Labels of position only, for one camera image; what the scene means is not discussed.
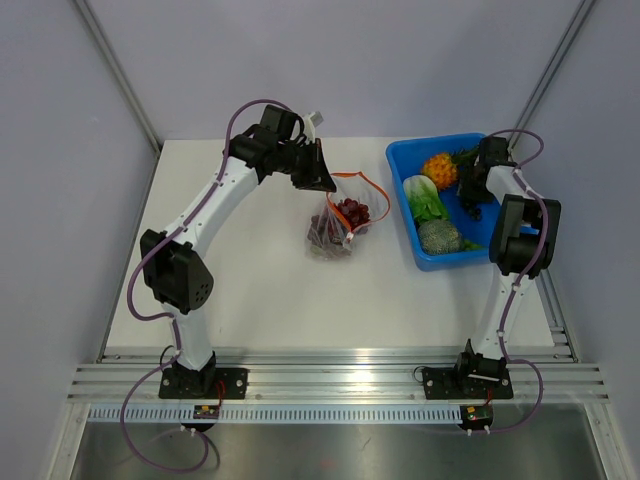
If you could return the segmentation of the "clear zip bag orange zipper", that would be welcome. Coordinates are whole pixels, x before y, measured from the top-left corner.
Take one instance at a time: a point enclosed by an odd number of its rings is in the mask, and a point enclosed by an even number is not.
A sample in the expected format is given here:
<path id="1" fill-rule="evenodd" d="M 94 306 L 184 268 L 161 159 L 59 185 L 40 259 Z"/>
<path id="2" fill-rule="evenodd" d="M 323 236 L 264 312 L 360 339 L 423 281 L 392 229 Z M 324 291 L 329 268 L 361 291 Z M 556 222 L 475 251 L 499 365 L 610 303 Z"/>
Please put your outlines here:
<path id="1" fill-rule="evenodd" d="M 324 260 L 350 257 L 356 243 L 390 212 L 388 193 L 363 172 L 331 174 L 335 192 L 326 193 L 310 217 L 307 252 Z"/>

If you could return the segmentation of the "blue black grape bunch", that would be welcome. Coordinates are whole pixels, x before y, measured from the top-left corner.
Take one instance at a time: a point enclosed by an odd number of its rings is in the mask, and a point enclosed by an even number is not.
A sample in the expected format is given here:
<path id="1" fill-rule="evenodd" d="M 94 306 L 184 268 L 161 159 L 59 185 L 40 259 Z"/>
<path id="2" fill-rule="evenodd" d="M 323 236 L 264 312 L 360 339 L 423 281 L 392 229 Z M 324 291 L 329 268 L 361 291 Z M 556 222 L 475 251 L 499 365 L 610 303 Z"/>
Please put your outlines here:
<path id="1" fill-rule="evenodd" d="M 473 221 L 479 222 L 483 218 L 482 209 L 477 202 L 460 199 L 459 200 L 461 208 L 464 212 L 469 216 L 469 218 Z"/>

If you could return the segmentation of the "dark purple grape bunch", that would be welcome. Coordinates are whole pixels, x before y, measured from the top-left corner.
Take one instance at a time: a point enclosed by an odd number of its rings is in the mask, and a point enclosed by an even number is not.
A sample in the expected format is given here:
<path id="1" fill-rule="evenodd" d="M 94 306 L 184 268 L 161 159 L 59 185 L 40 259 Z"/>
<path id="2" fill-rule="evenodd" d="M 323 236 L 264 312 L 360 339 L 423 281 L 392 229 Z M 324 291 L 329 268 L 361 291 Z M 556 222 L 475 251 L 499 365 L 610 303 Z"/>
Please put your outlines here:
<path id="1" fill-rule="evenodd" d="M 346 244 L 348 230 L 331 213 L 313 215 L 307 231 L 307 247 L 312 256 L 337 260 L 351 255 Z"/>

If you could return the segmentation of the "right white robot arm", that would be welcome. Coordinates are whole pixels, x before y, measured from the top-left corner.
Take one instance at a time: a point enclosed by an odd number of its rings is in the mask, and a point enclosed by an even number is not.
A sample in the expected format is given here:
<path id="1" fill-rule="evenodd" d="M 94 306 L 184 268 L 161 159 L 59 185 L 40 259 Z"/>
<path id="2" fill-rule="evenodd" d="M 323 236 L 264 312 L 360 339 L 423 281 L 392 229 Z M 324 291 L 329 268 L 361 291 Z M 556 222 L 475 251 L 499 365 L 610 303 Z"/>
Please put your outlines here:
<path id="1" fill-rule="evenodd" d="M 496 200 L 499 214 L 491 235 L 488 256 L 494 275 L 487 303 L 476 332 L 458 355 L 453 368 L 456 389 L 466 397 L 481 393 L 510 395 L 508 365 L 522 363 L 509 357 L 507 344 L 520 303 L 535 278 L 553 259 L 561 203 L 543 197 L 524 179 L 523 167 L 544 149 L 542 138 L 527 130 L 519 134 L 537 140 L 538 149 L 521 162 L 509 153 L 508 131 L 485 136 L 474 161 L 460 173 L 457 196 L 469 208 Z"/>

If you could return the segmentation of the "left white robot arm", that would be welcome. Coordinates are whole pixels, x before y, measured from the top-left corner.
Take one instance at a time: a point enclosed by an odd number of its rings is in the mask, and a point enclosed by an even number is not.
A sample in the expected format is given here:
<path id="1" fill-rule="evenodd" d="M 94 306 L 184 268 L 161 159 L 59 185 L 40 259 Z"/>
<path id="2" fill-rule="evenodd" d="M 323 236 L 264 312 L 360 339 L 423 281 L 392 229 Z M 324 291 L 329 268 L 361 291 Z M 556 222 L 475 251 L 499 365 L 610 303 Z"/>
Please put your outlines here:
<path id="1" fill-rule="evenodd" d="M 261 101 L 258 123 L 238 135 L 226 134 L 222 163 L 189 207 L 164 230 L 140 239 L 142 278 L 171 322 L 175 352 L 162 364 L 162 399 L 217 399 L 246 394 L 244 369 L 216 368 L 204 309 L 214 288 L 205 264 L 209 247 L 233 210 L 274 173 L 288 176 L 298 190 L 333 193 L 316 129 L 322 115 L 300 116 L 283 104 Z"/>

